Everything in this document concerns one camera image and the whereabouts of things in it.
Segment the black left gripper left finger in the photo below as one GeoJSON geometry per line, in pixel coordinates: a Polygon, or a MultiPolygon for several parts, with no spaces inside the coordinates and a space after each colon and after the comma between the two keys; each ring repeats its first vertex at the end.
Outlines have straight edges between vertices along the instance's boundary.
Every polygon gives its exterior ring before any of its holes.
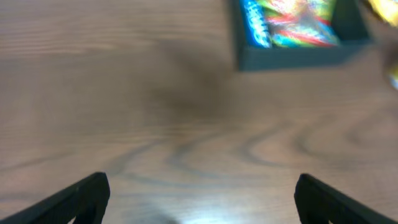
{"type": "Polygon", "coordinates": [[[73,185],[19,211],[1,224],[101,224],[110,198],[104,172],[95,172],[73,185]]]}

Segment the yellow sunflower seed bag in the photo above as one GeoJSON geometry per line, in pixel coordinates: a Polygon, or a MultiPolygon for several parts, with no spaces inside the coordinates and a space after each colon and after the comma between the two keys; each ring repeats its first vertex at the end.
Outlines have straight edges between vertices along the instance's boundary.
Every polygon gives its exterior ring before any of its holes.
{"type": "Polygon", "coordinates": [[[383,21],[397,27],[397,0],[368,0],[368,3],[383,21]]]}

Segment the blue Oreo cookie pack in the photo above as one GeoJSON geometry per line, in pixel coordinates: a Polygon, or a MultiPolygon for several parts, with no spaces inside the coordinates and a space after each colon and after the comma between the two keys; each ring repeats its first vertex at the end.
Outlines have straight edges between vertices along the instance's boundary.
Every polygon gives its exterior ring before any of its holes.
{"type": "Polygon", "coordinates": [[[240,0],[239,3],[249,44],[263,49],[271,48],[271,35],[262,6],[255,0],[240,0]]]}

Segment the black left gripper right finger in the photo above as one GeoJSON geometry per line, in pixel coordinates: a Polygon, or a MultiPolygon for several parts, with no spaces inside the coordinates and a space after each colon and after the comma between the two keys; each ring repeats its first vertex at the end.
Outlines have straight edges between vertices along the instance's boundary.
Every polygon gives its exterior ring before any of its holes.
{"type": "Polygon", "coordinates": [[[302,224],[397,224],[310,174],[300,175],[294,199],[302,224]]]}

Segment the colourful Haribo gummy bag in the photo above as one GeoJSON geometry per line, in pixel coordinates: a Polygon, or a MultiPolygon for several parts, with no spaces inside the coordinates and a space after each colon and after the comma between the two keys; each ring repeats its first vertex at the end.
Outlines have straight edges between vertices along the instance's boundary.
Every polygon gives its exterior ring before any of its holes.
{"type": "Polygon", "coordinates": [[[340,43],[331,19],[335,0],[260,0],[274,45],[333,47],[340,43]]]}

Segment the black open gift box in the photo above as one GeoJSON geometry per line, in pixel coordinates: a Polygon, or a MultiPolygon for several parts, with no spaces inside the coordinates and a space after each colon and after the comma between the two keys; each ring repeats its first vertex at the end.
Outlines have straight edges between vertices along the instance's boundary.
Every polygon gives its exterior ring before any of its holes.
{"type": "Polygon", "coordinates": [[[340,40],[336,47],[296,47],[268,49],[249,44],[246,26],[238,0],[226,1],[233,45],[233,67],[243,72],[258,72],[283,68],[339,65],[372,44],[359,1],[337,0],[331,28],[340,40]]]}

